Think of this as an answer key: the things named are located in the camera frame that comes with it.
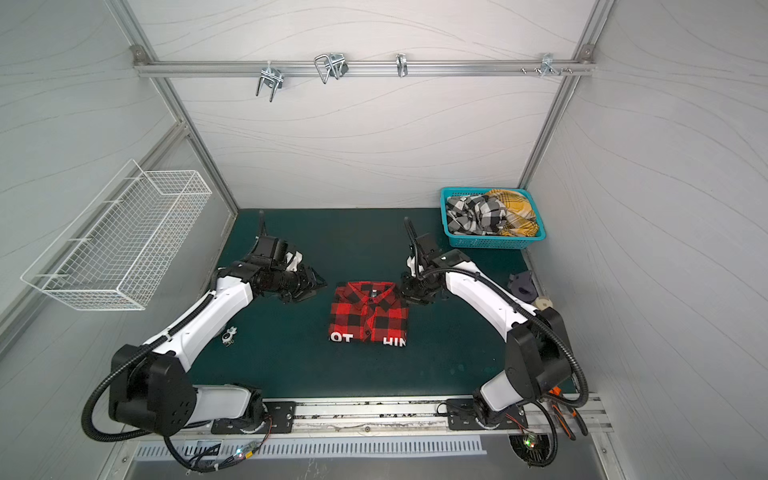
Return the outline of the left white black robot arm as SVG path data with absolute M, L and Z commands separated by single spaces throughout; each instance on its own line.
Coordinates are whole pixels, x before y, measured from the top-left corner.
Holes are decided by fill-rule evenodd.
M 126 344 L 110 372 L 89 395 L 81 413 L 83 433 L 112 443 L 155 434 L 172 437 L 194 424 L 232 421 L 256 430 L 265 421 L 261 393 L 237 384 L 196 385 L 189 372 L 215 337 L 260 296 L 298 303 L 326 286 L 287 241 L 266 226 L 242 259 L 218 268 L 205 294 L 160 333 L 140 345 Z

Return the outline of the red black plaid shirt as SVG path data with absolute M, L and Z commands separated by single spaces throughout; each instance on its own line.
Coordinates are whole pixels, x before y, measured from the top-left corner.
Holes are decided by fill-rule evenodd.
M 335 288 L 328 336 L 334 343 L 407 345 L 409 307 L 393 282 L 355 281 Z

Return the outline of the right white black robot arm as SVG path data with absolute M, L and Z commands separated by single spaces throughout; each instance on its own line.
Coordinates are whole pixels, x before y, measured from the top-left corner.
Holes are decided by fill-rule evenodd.
M 559 312 L 518 299 L 462 251 L 445 252 L 432 235 L 418 235 L 410 218 L 404 227 L 410 243 L 401 277 L 405 299 L 429 305 L 449 293 L 471 306 L 504 341 L 503 370 L 473 394 L 471 411 L 479 426 L 492 429 L 509 413 L 544 400 L 574 409 L 587 403 L 586 374 Z

